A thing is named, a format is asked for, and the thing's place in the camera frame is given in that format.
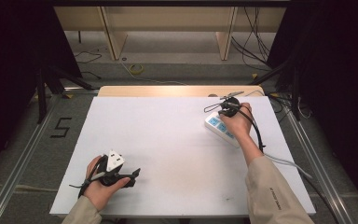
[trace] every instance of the gray floor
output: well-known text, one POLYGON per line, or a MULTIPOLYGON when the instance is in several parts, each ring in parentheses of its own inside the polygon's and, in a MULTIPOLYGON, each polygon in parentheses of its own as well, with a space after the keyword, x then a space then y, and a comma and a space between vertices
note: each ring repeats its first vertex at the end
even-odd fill
MULTIPOLYGON (((101 53, 102 57, 92 63, 80 63, 84 79, 95 87, 103 85, 172 85, 175 83, 156 83, 135 79, 130 76, 120 62, 125 65, 142 64, 145 71, 138 77, 157 81, 178 81, 187 85, 246 85, 252 80, 252 74, 260 76, 265 73, 244 65, 241 55, 231 49, 228 60, 221 61, 217 44, 212 33, 133 33, 130 34, 121 58, 126 61, 112 62, 101 33, 82 33, 82 44, 77 42, 77 32, 68 32, 68 39, 74 53, 88 51, 101 53)), ((244 40, 246 34, 235 34, 239 40, 244 40)), ((267 45, 273 40, 273 34, 263 35, 267 45)), ((253 42, 250 46, 253 52, 258 49, 253 42)), ((76 57, 80 62, 95 58, 95 55, 83 53, 76 57)), ((263 67, 256 61, 248 60, 249 64, 263 67)), ((263 83, 265 92, 273 91, 275 80, 263 83)), ((72 83, 63 80, 65 86, 74 87, 72 83)), ((49 208, 62 177, 72 156, 76 140, 90 108, 95 93, 73 93, 70 99, 59 99, 34 154, 22 174, 19 185, 11 196, 0 223, 61 223, 61 219, 51 216, 49 208), (51 138, 62 131, 55 130, 59 118, 65 120, 62 125, 70 127, 65 138, 51 138)), ((280 106, 271 102, 276 110, 280 106)), ((304 153, 296 133, 285 112, 276 114, 280 120, 283 134, 293 154, 295 162, 307 172, 314 174, 310 161, 304 153)), ((37 99, 33 99, 25 110, 16 132, 11 136, 7 149, 0 155, 0 188, 5 184, 11 170, 16 165, 23 150, 27 147, 38 118, 37 99)), ((358 191, 345 174, 339 161, 324 138, 318 122, 314 117, 303 118, 301 124, 305 127, 310 141, 321 158, 324 169, 333 181, 334 187, 343 199, 352 223, 358 223, 358 191)), ((321 190, 317 180, 312 180, 321 190)), ((315 190, 305 183, 312 202, 317 209, 311 218, 315 223, 334 223, 331 214, 323 204, 315 190)))

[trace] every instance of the cable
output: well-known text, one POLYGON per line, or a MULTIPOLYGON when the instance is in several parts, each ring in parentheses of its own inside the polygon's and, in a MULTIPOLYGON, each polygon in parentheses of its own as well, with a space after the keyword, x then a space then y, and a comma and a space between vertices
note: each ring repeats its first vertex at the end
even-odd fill
POLYGON ((91 181, 94 181, 94 180, 96 180, 96 179, 98 179, 98 178, 104 176, 105 174, 106 174, 106 172, 100 172, 100 173, 94 175, 94 176, 91 178, 91 181))
POLYGON ((258 93, 260 93, 261 95, 265 96, 264 92, 262 92, 262 91, 252 91, 252 92, 246 94, 245 96, 249 96, 249 95, 251 95, 251 94, 253 94, 253 93, 255 93, 255 92, 258 92, 258 93))
POLYGON ((310 110, 310 113, 307 116, 304 115, 300 109, 300 102, 301 102, 301 97, 298 98, 298 104, 297 104, 298 111, 300 112, 301 116, 304 117, 304 119, 309 119, 310 116, 312 115, 312 111, 310 110))
POLYGON ((102 54, 90 53, 90 52, 87 52, 87 51, 81 51, 80 53, 76 54, 75 57, 79 56, 79 55, 82 54, 82 53, 88 53, 88 54, 91 54, 91 55, 97 55, 98 57, 96 57, 96 58, 94 58, 94 59, 91 59, 91 60, 89 60, 89 61, 86 61, 86 62, 77 62, 77 63, 90 63, 90 62, 92 62, 92 61, 95 61, 95 60, 97 60, 97 59, 103 57, 102 54))
POLYGON ((302 175, 302 177, 310 184, 310 186, 316 191, 316 193, 319 195, 319 197, 322 199, 322 201, 324 202, 324 204, 326 205, 327 209, 329 210, 331 216, 333 217, 333 219, 335 220, 335 222, 337 224, 339 224, 339 221, 337 219, 336 214, 334 213, 333 209, 331 208, 330 204, 327 202, 327 200, 324 198, 324 196, 322 195, 322 193, 307 179, 307 177, 305 175, 302 175))
POLYGON ((251 59, 256 59, 258 61, 260 61, 261 63, 263 63, 264 65, 268 66, 266 64, 266 62, 264 62, 263 60, 261 60, 260 58, 258 58, 256 55, 254 55, 251 51, 249 51, 248 49, 246 49, 245 47, 241 46, 240 43, 237 42, 237 40, 234 38, 234 37, 231 37, 231 44, 233 45, 234 49, 236 49, 239 53, 242 54, 242 61, 245 63, 246 66, 248 67, 251 67, 251 68, 254 68, 254 69, 257 69, 257 70, 261 70, 261 71, 266 71, 266 72, 269 72, 270 69, 263 69, 263 68, 257 68, 257 67, 253 67, 251 66, 250 64, 248 64, 246 61, 245 61, 245 58, 244 56, 248 57, 248 58, 251 58, 251 59))
POLYGON ((275 99, 274 97, 270 96, 270 95, 268 96, 268 98, 278 102, 278 104, 281 106, 280 110, 278 110, 278 111, 274 110, 274 113, 275 114, 281 113, 283 111, 283 105, 281 104, 281 102, 279 100, 275 99))
POLYGON ((81 72, 81 73, 88 73, 88 74, 92 74, 93 76, 97 77, 98 79, 102 79, 101 77, 99 77, 99 76, 97 76, 97 75, 93 74, 92 72, 81 72))
POLYGON ((269 99, 275 100, 276 102, 280 103, 281 105, 292 107, 291 105, 287 104, 286 102, 281 101, 281 100, 284 100, 284 101, 288 100, 286 98, 282 98, 282 97, 279 97, 279 96, 274 96, 271 93, 267 93, 267 96, 268 96, 269 99))
POLYGON ((97 163, 95 163, 94 167, 92 168, 91 172, 89 173, 89 177, 87 179, 84 180, 83 184, 81 186, 74 186, 74 185, 69 185, 70 187, 76 188, 76 189, 80 189, 79 194, 78 194, 78 198, 80 198, 80 196, 82 196, 84 194, 84 192, 86 191, 86 189, 89 187, 89 185, 91 184, 92 181, 97 180, 99 177, 101 177, 101 174, 103 173, 103 175, 105 174, 105 172, 101 172, 99 174, 97 174, 98 178, 93 178, 93 175, 95 173, 95 170, 98 168, 98 166, 100 165, 100 163, 104 160, 103 157, 101 157, 100 159, 98 159, 97 163))
POLYGON ((225 112, 225 109, 232 109, 232 110, 235 110, 236 113, 240 113, 242 114, 244 117, 246 117, 252 124, 252 126, 254 126, 255 128, 255 133, 257 134, 257 141, 258 141, 258 148, 260 149, 261 152, 263 152, 263 142, 261 140, 261 134, 260 134, 260 131, 258 130, 258 126, 257 126, 257 123, 255 122, 255 119, 254 119, 254 116, 252 114, 252 111, 245 106, 245 108, 249 111, 249 113, 251 114, 252 118, 250 118, 248 115, 246 115, 245 113, 243 113, 241 111, 241 107, 240 105, 238 105, 238 103, 232 103, 232 102, 228 102, 228 100, 230 99, 234 99, 235 101, 238 102, 238 100, 235 98, 235 97, 229 97, 227 98, 223 103, 219 103, 219 104, 215 104, 215 105, 209 105, 207 107, 204 108, 204 113, 208 113, 214 109, 216 109, 218 106, 222 106, 222 110, 219 111, 219 114, 222 113, 223 115, 226 115, 225 112))
POLYGON ((285 165, 291 165, 291 166, 295 166, 298 171, 300 173, 302 173, 303 175, 306 175, 308 178, 313 178, 312 175, 308 174, 307 172, 305 172, 301 167, 299 167, 297 164, 295 164, 294 162, 292 161, 287 161, 287 160, 284 160, 284 159, 280 159, 280 158, 277 158, 277 157, 274 157, 274 156, 271 156, 267 153, 264 153, 264 155, 266 155, 267 157, 269 157, 270 159, 280 163, 280 164, 285 164, 285 165))
POLYGON ((151 82, 157 82, 157 83, 176 83, 176 84, 180 84, 180 85, 184 85, 187 86, 187 84, 183 83, 183 82, 178 82, 178 81, 157 81, 157 80, 153 80, 153 79, 148 79, 148 78, 140 78, 140 77, 135 77, 130 70, 126 67, 126 65, 124 65, 124 63, 120 62, 121 65, 123 65, 123 67, 126 69, 126 71, 130 74, 130 76, 132 76, 133 78, 137 79, 137 80, 142 80, 142 81, 151 81, 151 82))
POLYGON ((265 58, 264 55, 266 55, 267 57, 269 56, 269 49, 268 49, 267 46, 264 44, 263 40, 261 39, 261 37, 259 36, 259 33, 258 33, 258 22, 259 22, 259 20, 258 20, 258 14, 259 14, 259 12, 260 12, 260 8, 259 8, 259 7, 256 7, 256 8, 255 8, 255 22, 254 22, 254 24, 252 24, 251 19, 249 18, 249 14, 248 14, 248 12, 246 11, 246 7, 244 7, 243 9, 244 9, 244 11, 245 11, 245 14, 246 14, 246 17, 247 17, 247 19, 248 19, 248 22, 249 22, 249 24, 250 24, 250 26, 251 26, 251 28, 252 28, 252 31, 251 31, 251 33, 249 34, 248 39, 249 39, 250 35, 252 35, 252 33, 255 34, 255 37, 256 37, 256 39, 257 39, 257 44, 258 44, 258 48, 259 48, 259 50, 260 50, 260 53, 261 53, 263 59, 266 60, 266 58, 265 58))

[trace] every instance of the beige sleeve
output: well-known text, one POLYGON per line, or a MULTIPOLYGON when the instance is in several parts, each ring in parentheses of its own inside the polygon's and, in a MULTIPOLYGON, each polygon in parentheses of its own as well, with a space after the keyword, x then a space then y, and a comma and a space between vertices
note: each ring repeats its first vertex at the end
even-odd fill
POLYGON ((252 224, 313 223, 272 161, 256 158, 248 170, 246 186, 252 224))
POLYGON ((69 223, 87 223, 87 224, 97 224, 102 220, 101 215, 98 213, 97 208, 90 200, 81 196, 74 207, 69 212, 68 216, 63 220, 62 224, 69 223))

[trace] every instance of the person's right hand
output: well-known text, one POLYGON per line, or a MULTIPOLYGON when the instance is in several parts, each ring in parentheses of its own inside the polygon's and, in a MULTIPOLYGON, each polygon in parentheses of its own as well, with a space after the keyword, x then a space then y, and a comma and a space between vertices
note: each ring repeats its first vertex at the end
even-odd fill
MULTIPOLYGON (((241 111, 252 119, 252 108, 249 103, 241 103, 241 111)), ((239 136, 249 135, 252 128, 252 123, 240 112, 237 112, 233 117, 229 118, 223 114, 220 119, 226 124, 228 131, 236 138, 239 136)))

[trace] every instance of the metal frame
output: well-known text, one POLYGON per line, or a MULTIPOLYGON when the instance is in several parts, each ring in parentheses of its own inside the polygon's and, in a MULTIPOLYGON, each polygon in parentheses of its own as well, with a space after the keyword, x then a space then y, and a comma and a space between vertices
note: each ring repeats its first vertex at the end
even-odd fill
POLYGON ((301 122, 295 118, 293 113, 289 113, 289 110, 286 107, 284 108, 284 111, 285 113, 288 113, 290 124, 292 125, 293 130, 295 131, 298 140, 304 149, 308 160, 310 161, 310 165, 312 166, 316 178, 324 191, 327 201, 330 203, 337 216, 337 220, 342 224, 353 223, 345 203, 342 201, 336 187, 334 187, 333 182, 324 169, 324 166, 315 152, 315 149, 313 148, 313 145, 310 142, 310 139, 308 138, 301 122))
POLYGON ((45 4, 55 7, 306 7, 316 0, 23 0, 26 4, 45 4))
POLYGON ((11 172, 10 176, 8 177, 6 183, 0 190, 0 217, 3 215, 5 208, 8 204, 8 201, 11 198, 11 195, 14 192, 14 189, 16 188, 17 184, 19 183, 22 174, 25 171, 25 168, 27 167, 27 164, 31 157, 34 154, 34 151, 40 141, 40 138, 43 135, 43 132, 46 130, 48 123, 50 121, 51 115, 54 112, 54 109, 58 102, 60 101, 59 95, 53 95, 53 97, 50 99, 48 112, 45 116, 45 118, 42 120, 40 124, 37 124, 33 135, 31 136, 30 140, 28 141, 27 146, 23 150, 19 160, 17 161, 15 167, 13 168, 13 171, 11 172))

